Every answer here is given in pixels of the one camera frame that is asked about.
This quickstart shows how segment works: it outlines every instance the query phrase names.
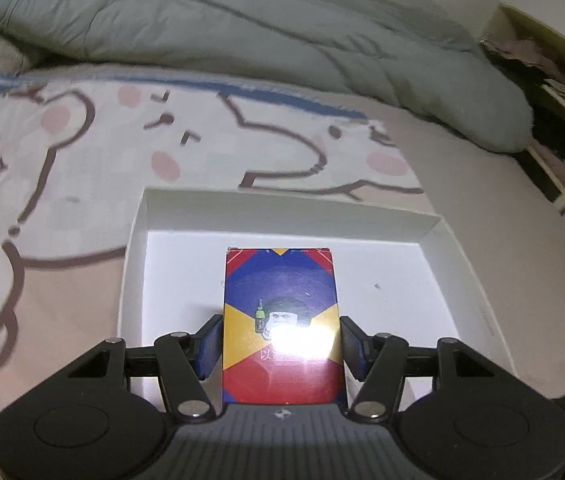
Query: cartoon print blanket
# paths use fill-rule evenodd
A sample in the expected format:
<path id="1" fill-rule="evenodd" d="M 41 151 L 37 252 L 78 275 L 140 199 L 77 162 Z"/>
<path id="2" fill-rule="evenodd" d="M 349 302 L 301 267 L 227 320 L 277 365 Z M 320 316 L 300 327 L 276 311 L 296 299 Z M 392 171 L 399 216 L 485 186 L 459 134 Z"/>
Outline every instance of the cartoon print blanket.
<path id="1" fill-rule="evenodd" d="M 0 368 L 38 337 L 19 320 L 22 312 L 30 321 L 21 311 L 26 270 L 119 258 L 145 187 L 354 201 L 376 190 L 429 207 L 390 125 L 353 110 L 229 85 L 52 80 L 9 89 L 0 93 Z"/>

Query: red stripe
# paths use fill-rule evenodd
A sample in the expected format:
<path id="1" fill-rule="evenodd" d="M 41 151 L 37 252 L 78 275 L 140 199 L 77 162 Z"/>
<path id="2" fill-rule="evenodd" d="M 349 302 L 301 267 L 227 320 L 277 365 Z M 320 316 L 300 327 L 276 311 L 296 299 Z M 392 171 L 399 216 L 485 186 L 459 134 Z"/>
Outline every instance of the red stripe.
<path id="1" fill-rule="evenodd" d="M 225 266 L 225 277 L 238 269 L 249 258 L 256 254 L 257 249 L 230 249 L 227 251 L 227 264 Z"/>
<path id="2" fill-rule="evenodd" d="M 329 249 L 305 249 L 303 252 L 327 272 L 334 273 L 334 263 Z"/>

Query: silver screw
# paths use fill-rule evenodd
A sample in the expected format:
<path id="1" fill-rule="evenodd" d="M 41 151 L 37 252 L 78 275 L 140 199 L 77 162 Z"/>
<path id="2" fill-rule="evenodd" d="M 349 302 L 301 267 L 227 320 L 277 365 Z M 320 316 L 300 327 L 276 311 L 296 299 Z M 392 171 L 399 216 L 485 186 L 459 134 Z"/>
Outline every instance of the silver screw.
<path id="1" fill-rule="evenodd" d="M 178 411 L 183 415 L 198 418 L 210 410 L 211 406 L 204 400 L 186 400 L 178 404 Z"/>
<path id="2" fill-rule="evenodd" d="M 364 400 L 354 406 L 354 412 L 365 418 L 378 418 L 386 409 L 384 404 L 376 402 L 375 400 Z"/>

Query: printed green bottle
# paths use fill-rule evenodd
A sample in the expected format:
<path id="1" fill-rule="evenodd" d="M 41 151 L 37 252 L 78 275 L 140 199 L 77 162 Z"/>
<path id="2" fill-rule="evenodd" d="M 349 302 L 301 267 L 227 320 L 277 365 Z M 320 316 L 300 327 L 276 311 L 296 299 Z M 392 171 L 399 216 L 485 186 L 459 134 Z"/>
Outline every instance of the printed green bottle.
<path id="1" fill-rule="evenodd" d="M 262 300 L 258 300 L 258 308 L 256 309 L 256 333 L 264 332 L 264 310 L 262 309 Z"/>

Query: bed sheet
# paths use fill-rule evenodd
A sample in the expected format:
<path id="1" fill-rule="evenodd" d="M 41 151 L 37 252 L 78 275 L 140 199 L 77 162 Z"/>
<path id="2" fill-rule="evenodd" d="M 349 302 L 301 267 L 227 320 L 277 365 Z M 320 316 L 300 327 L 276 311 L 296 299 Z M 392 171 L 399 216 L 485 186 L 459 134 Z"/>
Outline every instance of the bed sheet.
<path id="1" fill-rule="evenodd" d="M 245 84 L 0 77 L 0 409 L 115 335 L 144 187 L 429 212 L 392 127 Z"/>

